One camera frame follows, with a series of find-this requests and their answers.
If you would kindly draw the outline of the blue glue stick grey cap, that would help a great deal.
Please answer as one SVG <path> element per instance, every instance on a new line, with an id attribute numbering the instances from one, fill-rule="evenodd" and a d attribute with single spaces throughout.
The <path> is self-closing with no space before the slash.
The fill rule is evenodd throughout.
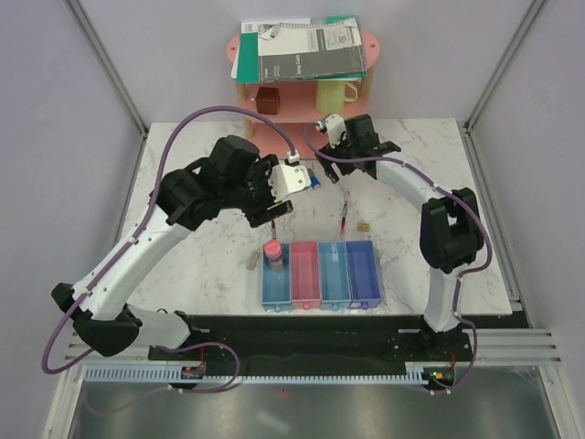
<path id="1" fill-rule="evenodd" d="M 310 180 L 311 180 L 311 186 L 312 189 L 318 189 L 321 187 L 320 181 L 318 180 L 317 176 L 315 175 L 314 171 L 312 169 L 308 170 L 309 176 L 310 176 Z"/>

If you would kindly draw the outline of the pink cap glue stick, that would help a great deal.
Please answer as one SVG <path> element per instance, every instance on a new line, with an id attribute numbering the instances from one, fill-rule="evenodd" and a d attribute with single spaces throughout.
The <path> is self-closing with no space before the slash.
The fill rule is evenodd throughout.
<path id="1" fill-rule="evenodd" d="M 283 249 L 279 241 L 275 239 L 266 241 L 263 250 L 266 262 L 271 269 L 275 271 L 284 269 Z"/>

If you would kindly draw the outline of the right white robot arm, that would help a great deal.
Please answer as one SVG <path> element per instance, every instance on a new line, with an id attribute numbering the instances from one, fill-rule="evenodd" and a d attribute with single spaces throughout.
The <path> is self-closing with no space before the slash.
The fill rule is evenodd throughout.
<path id="1" fill-rule="evenodd" d="M 360 170 L 396 190 L 420 213 L 419 246 L 430 267 L 430 286 L 414 348 L 426 359 L 441 359 L 463 341 L 462 278 L 490 264 L 474 265 L 481 249 L 492 248 L 475 193 L 468 187 L 448 189 L 430 178 L 399 146 L 379 139 L 367 114 L 349 119 L 329 114 L 314 129 L 327 137 L 315 155 L 332 182 Z"/>

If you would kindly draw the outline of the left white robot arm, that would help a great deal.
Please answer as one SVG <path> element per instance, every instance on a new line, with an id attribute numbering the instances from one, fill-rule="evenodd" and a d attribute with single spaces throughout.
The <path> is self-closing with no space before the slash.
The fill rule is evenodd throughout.
<path id="1" fill-rule="evenodd" d="M 133 291 L 204 221 L 225 209 L 238 209 L 257 228 L 291 212 L 288 196 L 309 184 L 304 166 L 282 164 L 276 155 L 261 157 L 242 137 L 222 137 L 209 156 L 162 178 L 142 221 L 90 274 L 75 284 L 58 284 L 51 295 L 81 340 L 104 357 L 146 345 L 192 359 L 201 339 L 185 317 L 129 305 Z"/>

